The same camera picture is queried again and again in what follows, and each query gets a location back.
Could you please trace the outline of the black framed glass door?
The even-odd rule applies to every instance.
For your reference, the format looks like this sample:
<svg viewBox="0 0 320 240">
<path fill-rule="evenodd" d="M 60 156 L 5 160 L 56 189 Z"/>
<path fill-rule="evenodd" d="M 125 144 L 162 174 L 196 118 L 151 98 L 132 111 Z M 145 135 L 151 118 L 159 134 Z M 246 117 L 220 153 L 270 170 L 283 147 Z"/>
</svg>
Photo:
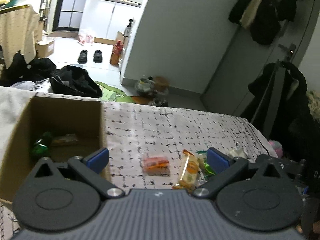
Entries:
<svg viewBox="0 0 320 240">
<path fill-rule="evenodd" d="M 86 0 L 57 0 L 53 30 L 78 31 Z"/>
</svg>

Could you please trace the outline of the patterned bed sheet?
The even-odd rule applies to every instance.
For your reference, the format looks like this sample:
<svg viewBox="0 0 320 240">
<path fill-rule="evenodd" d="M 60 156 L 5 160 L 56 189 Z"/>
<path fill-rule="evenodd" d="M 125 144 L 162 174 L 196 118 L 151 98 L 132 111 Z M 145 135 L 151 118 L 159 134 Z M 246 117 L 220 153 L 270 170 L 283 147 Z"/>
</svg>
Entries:
<svg viewBox="0 0 320 240">
<path fill-rule="evenodd" d="M 20 114 L 34 97 L 86 101 L 97 99 L 1 88 L 1 159 Z M 159 108 L 134 103 L 102 102 L 104 131 L 110 161 L 103 176 L 125 191 L 169 189 L 177 181 L 183 150 L 192 153 L 211 147 L 227 153 L 242 147 L 250 160 L 276 152 L 268 140 L 247 120 L 223 114 L 182 108 Z M 169 176 L 143 172 L 145 157 L 167 157 Z M 10 239 L 18 230 L 11 204 L 1 201 L 1 239 Z"/>
</svg>

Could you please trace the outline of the dark green snack packet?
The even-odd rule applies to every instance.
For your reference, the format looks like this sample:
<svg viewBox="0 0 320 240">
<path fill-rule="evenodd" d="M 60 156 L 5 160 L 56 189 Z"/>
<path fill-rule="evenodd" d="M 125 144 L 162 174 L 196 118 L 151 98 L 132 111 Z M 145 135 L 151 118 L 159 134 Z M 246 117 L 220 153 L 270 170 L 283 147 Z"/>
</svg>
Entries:
<svg viewBox="0 0 320 240">
<path fill-rule="evenodd" d="M 50 146 L 52 144 L 53 135 L 51 132 L 44 132 L 31 146 L 29 156 L 33 160 L 41 158 L 50 158 Z"/>
</svg>

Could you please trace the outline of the small cardboard box on floor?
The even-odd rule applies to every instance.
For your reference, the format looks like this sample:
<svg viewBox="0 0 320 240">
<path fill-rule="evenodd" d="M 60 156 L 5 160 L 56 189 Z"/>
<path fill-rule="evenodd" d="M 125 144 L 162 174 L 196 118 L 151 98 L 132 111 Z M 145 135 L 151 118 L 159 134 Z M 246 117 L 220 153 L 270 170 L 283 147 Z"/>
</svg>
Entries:
<svg viewBox="0 0 320 240">
<path fill-rule="evenodd" d="M 52 55 L 54 52 L 54 39 L 52 37 L 43 36 L 42 40 L 35 43 L 35 49 L 39 58 Z"/>
</svg>

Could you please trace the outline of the light green snack packet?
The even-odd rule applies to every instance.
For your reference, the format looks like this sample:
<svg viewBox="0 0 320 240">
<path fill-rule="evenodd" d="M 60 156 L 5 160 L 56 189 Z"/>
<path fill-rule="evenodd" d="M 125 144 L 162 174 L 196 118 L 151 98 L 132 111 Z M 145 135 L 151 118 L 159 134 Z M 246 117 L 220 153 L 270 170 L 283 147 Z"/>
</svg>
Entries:
<svg viewBox="0 0 320 240">
<path fill-rule="evenodd" d="M 209 166 L 207 162 L 207 152 L 206 151 L 197 151 L 196 156 L 199 160 L 199 166 L 203 173 L 205 179 L 208 179 L 215 175 L 213 169 Z"/>
</svg>

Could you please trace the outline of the plastic bag on floor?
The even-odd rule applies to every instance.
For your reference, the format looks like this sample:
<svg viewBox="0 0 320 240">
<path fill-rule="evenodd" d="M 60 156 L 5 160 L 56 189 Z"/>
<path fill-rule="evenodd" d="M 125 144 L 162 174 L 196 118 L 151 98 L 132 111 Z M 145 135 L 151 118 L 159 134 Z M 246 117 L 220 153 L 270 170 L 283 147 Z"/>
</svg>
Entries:
<svg viewBox="0 0 320 240">
<path fill-rule="evenodd" d="M 153 79 L 141 77 L 135 84 L 135 90 L 140 96 L 152 97 L 155 92 Z"/>
</svg>

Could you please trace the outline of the red bag by wall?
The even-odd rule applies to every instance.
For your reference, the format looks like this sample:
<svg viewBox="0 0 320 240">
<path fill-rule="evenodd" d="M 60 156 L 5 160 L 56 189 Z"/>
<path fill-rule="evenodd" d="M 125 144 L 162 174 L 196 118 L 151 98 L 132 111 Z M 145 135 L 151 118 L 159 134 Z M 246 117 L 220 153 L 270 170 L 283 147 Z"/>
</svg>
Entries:
<svg viewBox="0 0 320 240">
<path fill-rule="evenodd" d="M 116 66 L 119 64 L 120 56 L 123 51 L 123 42 L 121 40 L 118 40 L 112 49 L 112 54 L 110 57 L 110 64 L 113 66 Z"/>
</svg>

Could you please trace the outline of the black clothes pile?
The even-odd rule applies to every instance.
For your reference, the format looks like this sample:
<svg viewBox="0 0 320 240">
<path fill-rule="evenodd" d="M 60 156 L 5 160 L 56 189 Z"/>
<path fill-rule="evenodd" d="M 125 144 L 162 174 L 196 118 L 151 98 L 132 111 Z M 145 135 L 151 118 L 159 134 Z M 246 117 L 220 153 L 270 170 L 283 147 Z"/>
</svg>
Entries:
<svg viewBox="0 0 320 240">
<path fill-rule="evenodd" d="M 73 65 L 57 69 L 48 58 L 35 57 L 26 63 L 17 52 L 9 68 L 3 69 L 3 85 L 40 93 L 100 98 L 103 92 L 87 70 Z"/>
</svg>

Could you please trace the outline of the black shoe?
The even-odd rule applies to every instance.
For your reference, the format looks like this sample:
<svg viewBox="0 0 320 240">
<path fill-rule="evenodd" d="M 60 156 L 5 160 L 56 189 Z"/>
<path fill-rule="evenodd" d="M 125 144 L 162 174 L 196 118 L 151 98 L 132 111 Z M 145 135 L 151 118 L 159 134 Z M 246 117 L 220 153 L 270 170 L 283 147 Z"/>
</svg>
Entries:
<svg viewBox="0 0 320 240">
<path fill-rule="evenodd" d="M 78 57 L 78 63 L 79 64 L 86 64 L 87 63 L 87 53 L 88 53 L 87 50 L 82 50 L 80 52 L 80 55 Z"/>
<path fill-rule="evenodd" d="M 93 55 L 93 62 L 102 63 L 102 61 L 103 61 L 103 56 L 102 56 L 101 50 L 96 50 Z"/>
</svg>

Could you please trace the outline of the white snack packet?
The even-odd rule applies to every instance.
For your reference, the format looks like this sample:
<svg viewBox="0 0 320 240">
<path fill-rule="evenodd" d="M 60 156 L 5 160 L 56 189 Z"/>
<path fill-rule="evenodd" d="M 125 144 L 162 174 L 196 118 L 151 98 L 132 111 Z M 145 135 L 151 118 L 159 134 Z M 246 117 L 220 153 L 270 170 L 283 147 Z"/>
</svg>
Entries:
<svg viewBox="0 0 320 240">
<path fill-rule="evenodd" d="M 248 155 L 242 147 L 233 148 L 227 153 L 227 155 L 230 158 L 240 157 L 240 158 L 248 159 Z"/>
</svg>

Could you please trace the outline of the right black shoe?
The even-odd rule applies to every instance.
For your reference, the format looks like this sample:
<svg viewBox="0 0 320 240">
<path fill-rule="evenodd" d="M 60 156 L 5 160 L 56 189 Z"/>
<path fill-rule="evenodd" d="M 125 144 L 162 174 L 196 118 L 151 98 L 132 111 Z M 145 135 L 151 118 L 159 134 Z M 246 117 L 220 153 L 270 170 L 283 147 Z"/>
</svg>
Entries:
<svg viewBox="0 0 320 240">
<path fill-rule="evenodd" d="M 101 50 L 96 50 L 93 55 L 93 62 L 102 63 L 102 61 L 103 61 L 103 56 L 102 56 Z"/>
</svg>

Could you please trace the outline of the white kitchen cabinet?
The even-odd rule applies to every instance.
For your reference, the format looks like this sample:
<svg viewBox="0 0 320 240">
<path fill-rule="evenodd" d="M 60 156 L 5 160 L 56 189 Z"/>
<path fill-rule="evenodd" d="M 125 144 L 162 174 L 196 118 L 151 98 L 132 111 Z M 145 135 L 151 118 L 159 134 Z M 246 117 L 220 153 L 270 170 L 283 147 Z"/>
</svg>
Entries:
<svg viewBox="0 0 320 240">
<path fill-rule="evenodd" d="M 114 41 L 139 11 L 140 5 L 122 1 L 86 0 L 79 35 Z"/>
</svg>

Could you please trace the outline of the left black shoe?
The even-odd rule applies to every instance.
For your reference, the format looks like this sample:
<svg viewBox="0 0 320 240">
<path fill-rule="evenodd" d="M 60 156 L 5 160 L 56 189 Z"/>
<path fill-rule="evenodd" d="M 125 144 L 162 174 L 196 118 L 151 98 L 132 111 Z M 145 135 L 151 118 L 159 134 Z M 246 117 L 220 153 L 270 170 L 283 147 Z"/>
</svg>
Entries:
<svg viewBox="0 0 320 240">
<path fill-rule="evenodd" d="M 79 64 L 86 64 L 87 63 L 87 53 L 88 53 L 87 50 L 82 50 L 80 52 L 80 55 L 78 57 L 78 63 Z"/>
</svg>

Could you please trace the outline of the yellow orange snack packet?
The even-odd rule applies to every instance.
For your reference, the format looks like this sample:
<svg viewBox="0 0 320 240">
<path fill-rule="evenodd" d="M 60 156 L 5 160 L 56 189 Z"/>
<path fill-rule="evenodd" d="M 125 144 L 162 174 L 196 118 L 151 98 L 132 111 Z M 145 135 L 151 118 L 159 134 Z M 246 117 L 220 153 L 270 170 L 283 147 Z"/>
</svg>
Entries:
<svg viewBox="0 0 320 240">
<path fill-rule="evenodd" d="M 180 165 L 177 183 L 172 189 L 185 189 L 191 192 L 195 189 L 199 175 L 199 159 L 188 150 L 183 150 L 183 158 Z"/>
</svg>

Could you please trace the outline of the hanging dark coat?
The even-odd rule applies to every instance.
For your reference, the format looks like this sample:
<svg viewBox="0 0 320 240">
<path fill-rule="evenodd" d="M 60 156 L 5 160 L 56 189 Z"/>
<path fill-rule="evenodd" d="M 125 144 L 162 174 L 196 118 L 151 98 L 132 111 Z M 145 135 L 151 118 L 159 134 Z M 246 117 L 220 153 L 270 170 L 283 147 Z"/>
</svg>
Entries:
<svg viewBox="0 0 320 240">
<path fill-rule="evenodd" d="M 298 108 L 307 90 L 302 72 L 291 62 L 269 63 L 248 85 L 253 99 L 241 113 L 267 139 L 278 140 L 288 126 L 290 103 Z"/>
</svg>

